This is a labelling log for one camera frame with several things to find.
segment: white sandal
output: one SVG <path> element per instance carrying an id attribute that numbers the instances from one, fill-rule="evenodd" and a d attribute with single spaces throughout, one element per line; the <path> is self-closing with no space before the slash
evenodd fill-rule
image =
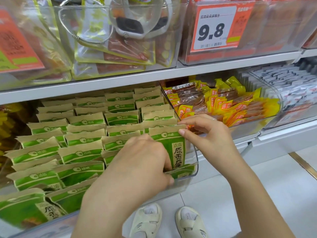
<path id="1" fill-rule="evenodd" d="M 196 214 L 195 220 L 182 219 L 181 212 L 183 209 L 188 209 Z M 190 207 L 180 208 L 175 215 L 176 226 L 182 238 L 208 238 L 206 228 L 200 214 Z"/>
<path id="2" fill-rule="evenodd" d="M 145 209 L 153 205 L 157 207 L 157 214 L 146 214 Z M 157 203 L 149 206 L 137 210 L 129 237 L 132 237 L 137 232 L 145 232 L 146 238 L 155 238 L 162 222 L 162 209 Z"/>

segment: metal floor strip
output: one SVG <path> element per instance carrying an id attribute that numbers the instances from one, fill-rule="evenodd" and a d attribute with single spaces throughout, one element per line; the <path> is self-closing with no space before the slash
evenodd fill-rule
<path id="1" fill-rule="evenodd" d="M 289 155 L 297 161 L 308 173 L 311 174 L 317 180 L 317 171 L 310 166 L 302 157 L 300 157 L 296 152 L 291 152 Z"/>

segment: orange label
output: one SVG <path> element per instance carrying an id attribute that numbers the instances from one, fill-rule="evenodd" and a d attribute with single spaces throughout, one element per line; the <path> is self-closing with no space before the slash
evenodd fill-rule
<path id="1" fill-rule="evenodd" d="M 44 68 L 7 10 L 0 8 L 0 73 Z"/>
<path id="2" fill-rule="evenodd" d="M 255 2 L 197 6 L 191 52 L 238 47 Z"/>

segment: foot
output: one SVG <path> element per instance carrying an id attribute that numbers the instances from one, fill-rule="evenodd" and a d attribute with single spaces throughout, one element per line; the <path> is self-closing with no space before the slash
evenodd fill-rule
<path id="1" fill-rule="evenodd" d="M 180 208 L 175 215 L 176 226 L 182 238 L 208 238 L 200 214 L 190 207 Z"/>
<path id="2" fill-rule="evenodd" d="M 162 209 L 154 203 L 137 210 L 130 238 L 155 238 L 162 221 Z"/>

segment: fingernail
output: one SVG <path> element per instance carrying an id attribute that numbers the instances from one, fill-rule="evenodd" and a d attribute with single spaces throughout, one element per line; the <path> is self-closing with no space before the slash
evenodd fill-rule
<path id="1" fill-rule="evenodd" d="M 171 176 L 171 177 L 170 177 L 170 185 L 173 185 L 174 182 L 175 182 L 175 181 L 174 181 L 173 177 Z"/>
<path id="2" fill-rule="evenodd" d="M 184 129 L 180 129 L 178 132 L 179 132 L 179 134 L 180 134 L 181 136 L 184 136 L 184 134 L 185 134 L 185 130 L 184 130 Z"/>

